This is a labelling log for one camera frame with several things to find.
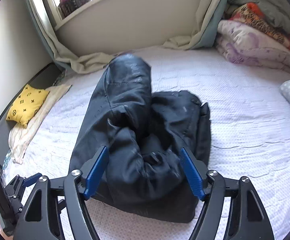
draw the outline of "metal bolt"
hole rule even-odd
[[[250,182],[250,179],[248,177],[246,177],[246,176],[243,176],[242,177],[242,181],[245,182],[245,183],[248,183],[248,182]]]
[[[72,171],[72,175],[73,175],[73,176],[78,176],[80,173],[81,173],[80,170],[73,170],[73,171]]]
[[[47,177],[46,176],[41,176],[39,178],[39,182],[45,182],[47,180]]]
[[[217,171],[215,171],[215,170],[210,170],[210,171],[208,171],[208,174],[209,174],[210,176],[213,176],[213,177],[215,177],[215,176],[217,176],[217,175],[218,175],[218,172],[217,172]]]

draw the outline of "black jacket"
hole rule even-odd
[[[207,165],[210,143],[208,105],[188,91],[152,94],[149,65],[127,54],[109,63],[93,92],[69,171],[108,146],[109,164],[94,198],[145,217],[189,222],[197,198],[179,152],[187,146]]]

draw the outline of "yellow pillow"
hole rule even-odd
[[[49,91],[32,88],[27,84],[11,104],[6,120],[19,122],[26,128],[29,120],[32,119],[45,102],[48,93]]]

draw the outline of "blue gripper pad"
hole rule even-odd
[[[189,154],[184,148],[181,149],[180,159],[181,165],[183,167],[184,173],[186,175],[190,189],[193,192],[193,195],[198,197],[200,200],[203,200],[205,198],[205,193],[203,191],[203,180],[199,175]]]
[[[37,182],[37,180],[42,176],[41,173],[36,173],[35,175],[33,176],[30,176],[29,178],[27,179],[24,179],[23,180],[23,186],[24,187],[29,187],[33,184],[35,184]]]
[[[108,161],[109,151],[107,147],[104,147],[86,178],[86,189],[84,191],[84,197],[86,200],[95,195],[97,187],[100,184],[103,173],[107,167]]]

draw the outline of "mattress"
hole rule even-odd
[[[290,104],[279,86],[290,74],[276,69],[235,65],[215,49],[179,51],[151,47],[134,51],[152,66],[152,90],[188,90],[211,109],[209,168],[224,177],[250,177],[269,216],[275,239],[290,231]],[[103,70],[70,74],[71,84],[29,144],[22,165],[9,161],[6,181],[40,172],[50,179],[66,176],[80,125]],[[29,196],[26,189],[23,203]],[[188,224],[169,223],[122,212],[97,200],[86,202],[101,239],[187,240],[202,208]],[[226,198],[216,240],[223,239],[230,199]],[[68,216],[64,234],[73,239]]]

